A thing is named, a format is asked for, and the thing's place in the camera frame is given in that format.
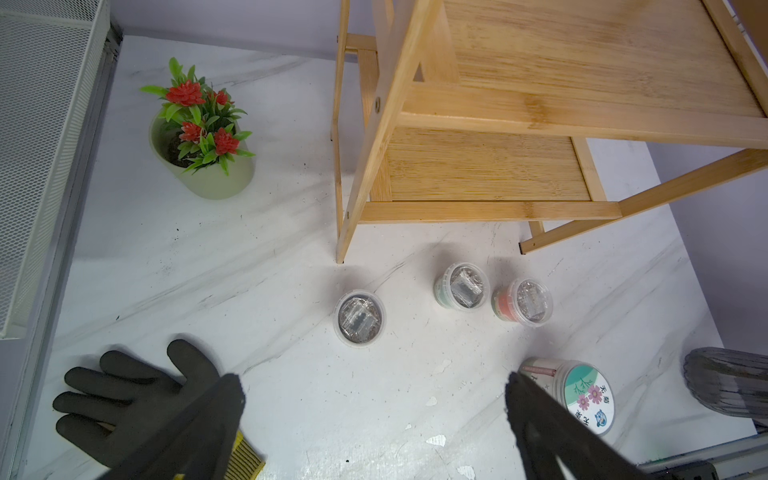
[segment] round plastic tub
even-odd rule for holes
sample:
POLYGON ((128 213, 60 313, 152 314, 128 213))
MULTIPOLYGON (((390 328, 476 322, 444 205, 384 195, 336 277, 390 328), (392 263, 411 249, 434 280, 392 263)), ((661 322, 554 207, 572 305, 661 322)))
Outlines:
POLYGON ((531 357, 518 372, 533 380, 597 435, 613 425, 616 404, 611 386, 592 365, 576 360, 531 357))
POLYGON ((473 263, 454 263, 435 281, 435 299, 448 309, 471 312, 488 300, 488 277, 473 263))
POLYGON ((491 306, 496 316, 506 322, 542 326, 552 316, 552 294, 541 282, 522 278, 496 290, 491 306))
POLYGON ((386 310, 381 299, 365 290, 353 290, 336 304, 334 330, 350 346, 363 347, 382 335, 386 310))

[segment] black glove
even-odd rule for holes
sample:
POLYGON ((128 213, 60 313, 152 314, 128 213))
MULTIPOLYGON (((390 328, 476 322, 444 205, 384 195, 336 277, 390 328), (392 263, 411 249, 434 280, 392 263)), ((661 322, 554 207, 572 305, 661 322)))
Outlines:
POLYGON ((189 342, 174 340, 167 353, 187 377, 183 386, 116 350, 101 356, 104 373, 68 371, 67 385, 87 395, 65 392, 54 399, 53 408, 69 414, 58 420, 56 431, 97 462, 115 467, 219 379, 213 363, 189 342))

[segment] red flower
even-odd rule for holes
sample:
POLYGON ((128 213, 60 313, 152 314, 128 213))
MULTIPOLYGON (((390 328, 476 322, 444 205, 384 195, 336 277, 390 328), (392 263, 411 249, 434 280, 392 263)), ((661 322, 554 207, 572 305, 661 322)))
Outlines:
POLYGON ((219 90, 219 93, 216 94, 216 103, 219 105, 226 105, 229 100, 230 98, 224 90, 219 90))
POLYGON ((203 93, 200 91, 200 84, 192 80, 187 80, 187 83, 183 83, 178 87, 171 87, 168 89, 168 93, 165 98, 169 102, 179 104, 182 107, 191 107, 195 104, 204 104, 203 93))
POLYGON ((194 143, 200 142, 200 136, 204 133, 202 127, 198 127, 188 121, 181 124, 181 130, 184 132, 179 135, 182 141, 193 141, 194 143))
POLYGON ((232 137, 232 134, 223 128, 214 134, 214 143, 216 144, 216 155, 237 154, 237 147, 240 141, 232 137))

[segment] plastic container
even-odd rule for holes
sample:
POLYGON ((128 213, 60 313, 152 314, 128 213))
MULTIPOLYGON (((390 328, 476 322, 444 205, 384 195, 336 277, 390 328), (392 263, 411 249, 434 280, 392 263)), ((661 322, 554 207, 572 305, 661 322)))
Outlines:
MULTIPOLYGON (((221 165, 212 164, 193 172, 184 173, 186 168, 177 167, 165 159, 168 144, 174 135, 181 130, 166 123, 164 118, 155 118, 149 130, 149 145, 152 146, 157 159, 190 191, 209 200, 222 200, 233 197, 248 186, 253 178, 253 160, 248 157, 235 156, 236 161, 229 163, 229 175, 224 173, 221 165)), ((244 141, 240 148, 247 149, 244 141)))
POLYGON ((611 386, 592 365, 577 360, 531 357, 518 372, 536 382, 597 435, 613 425, 616 404, 611 386))
POLYGON ((510 286, 496 290, 491 300, 493 313, 506 322, 526 326, 542 326, 552 316, 552 294, 541 282, 518 279, 510 286))
POLYGON ((353 290, 342 296, 333 315, 334 330, 350 346, 369 346, 386 326, 386 310, 381 299, 365 290, 353 290))
POLYGON ((435 299, 448 309, 477 310, 488 300, 489 292, 488 277, 472 263, 454 263, 435 281, 435 299))

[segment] white metal mesh panel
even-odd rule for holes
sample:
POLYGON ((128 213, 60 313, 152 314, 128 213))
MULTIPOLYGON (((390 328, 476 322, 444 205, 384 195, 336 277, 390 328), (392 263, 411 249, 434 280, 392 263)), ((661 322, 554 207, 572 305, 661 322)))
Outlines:
POLYGON ((96 19, 98 0, 0 0, 2 10, 53 19, 92 22, 96 19))
POLYGON ((107 0, 0 0, 0 6, 0 72, 7 92, 0 104, 0 118, 5 119, 0 157, 2 338, 23 334, 35 301, 109 29, 109 8, 107 0), (8 12, 17 3, 21 11, 8 12), (68 15, 64 22, 50 16, 59 14, 68 15))

